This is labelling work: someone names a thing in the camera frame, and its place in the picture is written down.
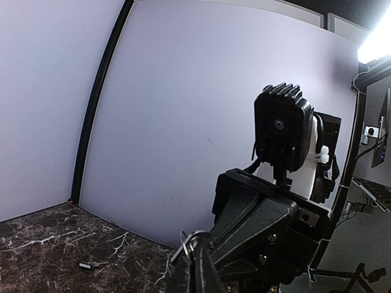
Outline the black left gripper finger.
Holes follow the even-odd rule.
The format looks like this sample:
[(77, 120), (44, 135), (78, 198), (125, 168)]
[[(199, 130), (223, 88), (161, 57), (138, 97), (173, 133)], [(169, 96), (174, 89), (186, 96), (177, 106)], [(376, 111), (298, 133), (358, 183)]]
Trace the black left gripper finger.
[(193, 252), (177, 250), (170, 260), (174, 272), (167, 282), (167, 292), (224, 292), (219, 274), (211, 260), (211, 236), (201, 237)]

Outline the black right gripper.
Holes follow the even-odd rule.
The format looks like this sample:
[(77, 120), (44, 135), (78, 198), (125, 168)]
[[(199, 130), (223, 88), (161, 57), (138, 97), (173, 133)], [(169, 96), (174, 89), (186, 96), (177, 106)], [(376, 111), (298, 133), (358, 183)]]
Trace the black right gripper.
[(332, 211), (240, 169), (218, 176), (211, 260), (224, 281), (290, 284), (306, 270)]

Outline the key with black head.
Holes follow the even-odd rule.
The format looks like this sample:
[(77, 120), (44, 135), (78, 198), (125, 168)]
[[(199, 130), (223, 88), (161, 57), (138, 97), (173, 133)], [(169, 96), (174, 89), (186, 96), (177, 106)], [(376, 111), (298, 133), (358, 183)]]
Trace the key with black head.
[(108, 262), (78, 262), (80, 268), (87, 270), (94, 270), (106, 265), (108, 265)]

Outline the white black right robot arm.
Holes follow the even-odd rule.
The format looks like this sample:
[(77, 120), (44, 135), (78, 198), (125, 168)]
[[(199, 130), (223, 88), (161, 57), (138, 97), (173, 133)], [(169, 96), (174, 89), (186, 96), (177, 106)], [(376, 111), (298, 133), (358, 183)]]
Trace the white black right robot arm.
[(228, 281), (238, 281), (242, 292), (267, 292), (302, 275), (331, 224), (333, 212), (323, 203), (339, 175), (340, 123), (315, 115), (310, 150), (291, 190), (255, 176), (253, 167), (219, 175), (214, 227), (181, 235), (169, 292), (222, 292)]

